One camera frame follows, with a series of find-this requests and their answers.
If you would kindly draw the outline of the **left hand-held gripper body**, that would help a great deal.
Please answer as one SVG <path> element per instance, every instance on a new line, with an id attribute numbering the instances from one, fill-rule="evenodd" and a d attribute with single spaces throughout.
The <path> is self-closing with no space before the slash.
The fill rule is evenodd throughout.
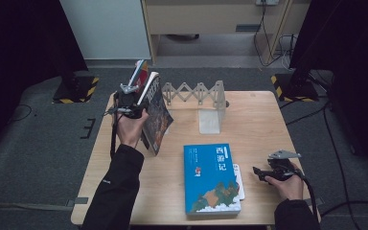
<path id="1" fill-rule="evenodd" d="M 114 105 L 107 109 L 103 115 L 112 115 L 117 112 L 127 116 L 134 111 L 134 107 L 138 104 L 136 101 L 137 91 L 135 86 L 120 85 L 121 90 L 116 91 L 113 99 Z"/>

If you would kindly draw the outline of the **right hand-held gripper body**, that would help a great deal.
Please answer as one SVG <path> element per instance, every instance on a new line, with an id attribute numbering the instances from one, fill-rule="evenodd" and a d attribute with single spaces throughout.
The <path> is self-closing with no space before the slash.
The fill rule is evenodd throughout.
<path id="1" fill-rule="evenodd" d="M 267 162 L 272 169 L 271 177 L 280 181 L 285 181 L 294 175 L 294 167 L 289 161 L 290 158 L 300 158 L 301 154 L 280 149 L 268 155 Z"/>

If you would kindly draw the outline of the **dark illustrated magazine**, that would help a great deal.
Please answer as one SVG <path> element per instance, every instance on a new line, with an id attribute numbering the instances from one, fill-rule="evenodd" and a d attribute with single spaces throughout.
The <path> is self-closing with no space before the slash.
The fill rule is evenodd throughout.
<path id="1" fill-rule="evenodd" d="M 163 137 L 173 123 L 162 93 L 161 78 L 157 72 L 151 72 L 144 91 L 138 101 L 149 114 L 144 126 L 145 146 L 154 155 L 160 151 Z"/>

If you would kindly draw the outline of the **white caterpillar picture book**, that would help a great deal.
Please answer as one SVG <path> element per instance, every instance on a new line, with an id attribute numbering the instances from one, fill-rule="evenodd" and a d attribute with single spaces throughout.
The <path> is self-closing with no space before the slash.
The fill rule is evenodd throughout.
<path id="1" fill-rule="evenodd" d="M 233 168 L 234 168 L 234 174 L 235 174 L 235 177 L 236 177 L 236 184 L 237 184 L 237 187 L 238 187 L 239 199 L 244 200 L 245 199 L 245 193 L 244 193 L 244 188 L 243 188 L 243 183 L 242 183 L 241 168 L 238 164 L 233 164 Z"/>

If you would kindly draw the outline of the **thick blue book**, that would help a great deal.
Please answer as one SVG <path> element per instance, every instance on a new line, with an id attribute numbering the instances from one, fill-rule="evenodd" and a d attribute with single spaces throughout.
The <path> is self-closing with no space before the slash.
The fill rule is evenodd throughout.
<path id="1" fill-rule="evenodd" d="M 242 207 L 230 146 L 183 147 L 185 213 L 188 216 L 237 215 Z"/>

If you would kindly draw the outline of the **grey expandable book rack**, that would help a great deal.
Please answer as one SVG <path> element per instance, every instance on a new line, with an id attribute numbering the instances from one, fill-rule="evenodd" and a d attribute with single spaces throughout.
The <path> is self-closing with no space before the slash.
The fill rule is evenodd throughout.
<path id="1" fill-rule="evenodd" d="M 211 88 L 203 82 L 199 82 L 194 88 L 186 82 L 177 87 L 166 82 L 162 93 L 169 110 L 195 111 L 200 134 L 221 133 L 221 124 L 228 107 L 222 80 L 217 80 Z"/>

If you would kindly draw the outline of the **person's left hand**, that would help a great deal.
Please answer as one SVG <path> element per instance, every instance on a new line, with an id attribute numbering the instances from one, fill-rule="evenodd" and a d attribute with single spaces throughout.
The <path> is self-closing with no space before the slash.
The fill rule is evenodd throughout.
<path id="1" fill-rule="evenodd" d="M 149 114 L 146 109 L 142 110 L 142 115 L 139 119 L 130 119 L 122 114 L 117 116 L 117 135 L 123 145 L 136 148 L 148 116 Z"/>

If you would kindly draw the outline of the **person's right hand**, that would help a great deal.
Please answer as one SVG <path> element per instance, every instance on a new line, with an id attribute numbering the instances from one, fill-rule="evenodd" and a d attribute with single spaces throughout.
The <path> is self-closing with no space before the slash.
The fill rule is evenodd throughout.
<path id="1" fill-rule="evenodd" d="M 285 181 L 277 180 L 271 176 L 267 176 L 266 180 L 278 190 L 282 200 L 303 199 L 304 181 L 298 175 L 293 175 Z"/>

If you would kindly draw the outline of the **black striped stand base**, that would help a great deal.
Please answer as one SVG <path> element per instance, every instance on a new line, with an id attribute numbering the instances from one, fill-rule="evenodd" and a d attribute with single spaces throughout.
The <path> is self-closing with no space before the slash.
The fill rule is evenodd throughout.
<path id="1" fill-rule="evenodd" d="M 275 74 L 270 77 L 281 102 L 315 102 L 318 94 L 312 83 L 299 80 L 292 74 Z"/>
<path id="2" fill-rule="evenodd" d="M 54 97 L 54 104 L 87 103 L 99 82 L 97 77 L 75 77 L 76 83 L 67 83 L 63 80 Z"/>

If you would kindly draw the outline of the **white panel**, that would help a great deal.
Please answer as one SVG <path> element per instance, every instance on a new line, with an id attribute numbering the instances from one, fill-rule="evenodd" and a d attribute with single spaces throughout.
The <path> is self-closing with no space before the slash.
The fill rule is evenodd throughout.
<path id="1" fill-rule="evenodd" d="M 85 59 L 150 58 L 141 0 L 59 0 Z"/>

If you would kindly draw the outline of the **light wooden desk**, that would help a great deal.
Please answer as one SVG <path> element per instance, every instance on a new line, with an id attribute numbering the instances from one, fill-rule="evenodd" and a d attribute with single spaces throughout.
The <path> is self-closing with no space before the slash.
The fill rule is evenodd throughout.
<path id="1" fill-rule="evenodd" d="M 141 0 L 150 56 L 156 59 L 161 35 L 253 33 L 263 61 L 274 59 L 283 35 L 297 35 L 311 0 Z"/>

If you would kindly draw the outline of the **black curtain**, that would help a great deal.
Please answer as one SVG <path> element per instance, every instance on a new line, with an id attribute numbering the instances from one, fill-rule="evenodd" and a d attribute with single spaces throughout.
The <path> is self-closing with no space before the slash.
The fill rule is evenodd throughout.
<path id="1" fill-rule="evenodd" d="M 85 68 L 59 0 L 0 0 L 0 133 L 25 89 Z"/>
<path id="2" fill-rule="evenodd" d="M 368 0 L 311 0 L 290 66 L 334 73 L 332 96 L 368 157 Z"/>

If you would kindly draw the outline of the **white power strip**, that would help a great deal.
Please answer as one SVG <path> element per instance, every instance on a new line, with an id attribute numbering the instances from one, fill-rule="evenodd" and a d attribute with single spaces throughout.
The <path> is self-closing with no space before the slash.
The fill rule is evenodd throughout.
<path id="1" fill-rule="evenodd" d="M 277 6 L 279 5 L 280 0 L 256 0 L 256 6 Z"/>

